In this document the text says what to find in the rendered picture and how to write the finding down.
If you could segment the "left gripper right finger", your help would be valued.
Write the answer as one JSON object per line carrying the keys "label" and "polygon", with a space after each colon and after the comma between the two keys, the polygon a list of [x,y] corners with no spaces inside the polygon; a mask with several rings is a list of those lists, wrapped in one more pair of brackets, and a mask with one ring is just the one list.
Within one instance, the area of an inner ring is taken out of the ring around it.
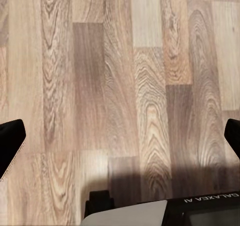
{"label": "left gripper right finger", "polygon": [[240,121],[228,119],[224,137],[240,159]]}

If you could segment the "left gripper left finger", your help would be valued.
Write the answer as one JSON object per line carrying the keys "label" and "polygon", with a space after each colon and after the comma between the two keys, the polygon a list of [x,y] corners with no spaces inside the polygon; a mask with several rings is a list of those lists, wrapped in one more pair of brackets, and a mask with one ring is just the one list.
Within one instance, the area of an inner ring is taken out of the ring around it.
{"label": "left gripper left finger", "polygon": [[0,179],[26,138],[21,119],[0,124]]}

